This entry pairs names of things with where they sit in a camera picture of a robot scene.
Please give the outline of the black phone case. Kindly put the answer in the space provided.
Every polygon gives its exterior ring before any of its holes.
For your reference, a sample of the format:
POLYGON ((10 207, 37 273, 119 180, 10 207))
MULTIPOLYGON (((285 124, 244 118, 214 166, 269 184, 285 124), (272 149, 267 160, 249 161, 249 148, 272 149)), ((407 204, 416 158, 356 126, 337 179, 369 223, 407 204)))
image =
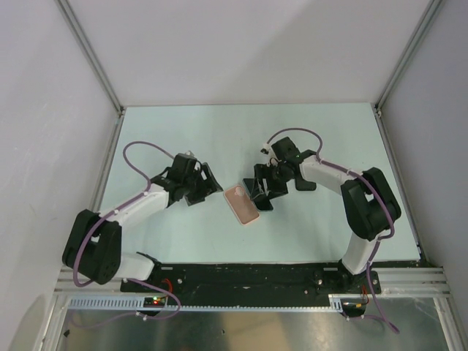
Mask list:
POLYGON ((314 191, 317 188, 317 184, 313 181, 306 181, 301 177, 296 177, 295 188, 300 192, 309 192, 314 191))

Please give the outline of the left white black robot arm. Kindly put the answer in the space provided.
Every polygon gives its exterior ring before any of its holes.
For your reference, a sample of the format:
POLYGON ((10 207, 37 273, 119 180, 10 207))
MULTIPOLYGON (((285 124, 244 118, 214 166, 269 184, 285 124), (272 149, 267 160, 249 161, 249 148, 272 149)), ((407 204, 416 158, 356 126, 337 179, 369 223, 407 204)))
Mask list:
POLYGON ((171 166, 148 180, 146 188, 124 204, 106 212, 81 211, 75 218, 62 262, 90 282, 107 284, 111 279, 136 279, 147 292, 162 284, 157 260, 140 252, 122 251, 122 235, 150 216, 184 199, 187 205, 203 202, 221 192, 208 163, 190 154, 177 154, 171 166))

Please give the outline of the pink phone case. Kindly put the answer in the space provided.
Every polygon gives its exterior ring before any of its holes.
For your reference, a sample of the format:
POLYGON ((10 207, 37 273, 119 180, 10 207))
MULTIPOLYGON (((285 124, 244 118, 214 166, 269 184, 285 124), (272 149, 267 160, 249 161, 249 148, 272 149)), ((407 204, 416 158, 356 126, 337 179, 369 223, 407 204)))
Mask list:
POLYGON ((260 212, 243 186, 238 184, 225 190, 224 198, 241 225, 248 225, 260 218, 260 212))

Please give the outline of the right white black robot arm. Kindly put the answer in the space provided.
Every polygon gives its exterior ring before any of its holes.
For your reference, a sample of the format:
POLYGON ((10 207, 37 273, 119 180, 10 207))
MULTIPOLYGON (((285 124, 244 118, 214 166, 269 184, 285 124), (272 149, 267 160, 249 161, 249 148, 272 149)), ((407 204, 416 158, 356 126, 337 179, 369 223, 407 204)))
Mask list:
POLYGON ((268 161, 254 166, 254 175, 243 180, 246 192, 258 211, 272 211, 271 201, 287 195, 294 181, 302 192, 317 186, 341 196, 352 235, 339 273, 339 287, 355 293, 364 284, 363 272, 370 269, 380 242, 392 238, 401 208, 384 173, 375 167, 363 172, 347 169, 320 158, 318 152, 300 151, 289 137, 265 144, 268 161))

